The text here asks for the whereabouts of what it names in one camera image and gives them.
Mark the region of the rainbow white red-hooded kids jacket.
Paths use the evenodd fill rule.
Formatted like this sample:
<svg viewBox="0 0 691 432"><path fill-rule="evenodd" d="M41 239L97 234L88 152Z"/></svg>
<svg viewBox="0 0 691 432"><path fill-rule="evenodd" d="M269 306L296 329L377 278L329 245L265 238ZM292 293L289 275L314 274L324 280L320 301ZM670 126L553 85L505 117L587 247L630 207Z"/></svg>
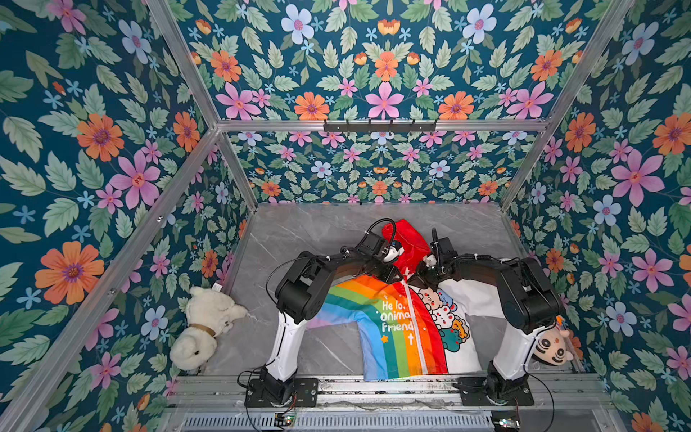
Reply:
<svg viewBox="0 0 691 432"><path fill-rule="evenodd" d="M480 338L468 318L503 318L497 288L466 280L427 288L412 279L416 266L431 255L422 235L406 220L385 225L383 235L403 247L394 264L403 281L385 284L360 275L337 284L308 327L356 324L367 381L480 372Z"/></svg>

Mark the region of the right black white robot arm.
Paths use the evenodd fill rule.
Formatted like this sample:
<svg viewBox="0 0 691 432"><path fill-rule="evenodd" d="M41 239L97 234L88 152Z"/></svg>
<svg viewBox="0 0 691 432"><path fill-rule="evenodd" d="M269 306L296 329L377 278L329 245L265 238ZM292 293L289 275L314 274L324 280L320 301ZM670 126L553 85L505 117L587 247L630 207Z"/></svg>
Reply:
<svg viewBox="0 0 691 432"><path fill-rule="evenodd" d="M432 230L431 254L411 282L421 293L443 292L466 315L504 317L500 349L489 362L483 384L474 391L495 405L533 403L528 363L540 340L557 327L563 304L540 264L532 257L496 258L458 254L448 237Z"/></svg>

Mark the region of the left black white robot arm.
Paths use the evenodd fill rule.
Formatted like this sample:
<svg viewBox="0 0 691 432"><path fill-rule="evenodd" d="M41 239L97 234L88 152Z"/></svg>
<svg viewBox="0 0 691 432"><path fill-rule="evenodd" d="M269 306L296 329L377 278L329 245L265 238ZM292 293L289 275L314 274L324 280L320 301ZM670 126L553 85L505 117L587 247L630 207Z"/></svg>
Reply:
<svg viewBox="0 0 691 432"><path fill-rule="evenodd" d="M396 234L396 222L381 218L354 246L343 246L330 255L304 251L286 262L290 268L272 296L278 312L275 342L259 369L253 391L280 405L294 399L297 361L307 324L320 312L336 279L366 274L391 283L401 277L395 263L404 248Z"/></svg>

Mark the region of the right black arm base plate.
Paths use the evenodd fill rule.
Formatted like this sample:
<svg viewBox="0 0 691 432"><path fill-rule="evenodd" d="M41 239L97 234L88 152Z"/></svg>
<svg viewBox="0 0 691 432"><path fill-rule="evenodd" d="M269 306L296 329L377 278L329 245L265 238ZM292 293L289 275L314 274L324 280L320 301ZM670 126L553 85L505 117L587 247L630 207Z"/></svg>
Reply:
<svg viewBox="0 0 691 432"><path fill-rule="evenodd" d="M527 376L503 380L500 376L460 377L453 384L464 406L534 406Z"/></svg>

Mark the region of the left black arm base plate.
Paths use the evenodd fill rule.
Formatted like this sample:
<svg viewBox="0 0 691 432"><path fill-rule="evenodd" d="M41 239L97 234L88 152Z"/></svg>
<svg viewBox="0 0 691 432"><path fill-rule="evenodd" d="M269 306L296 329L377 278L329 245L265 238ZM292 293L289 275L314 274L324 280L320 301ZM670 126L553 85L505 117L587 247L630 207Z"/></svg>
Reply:
<svg viewBox="0 0 691 432"><path fill-rule="evenodd" d="M245 398L247 408L314 408L317 405L319 380L316 378L291 378L287 382L265 378L253 378L248 384Z"/></svg>

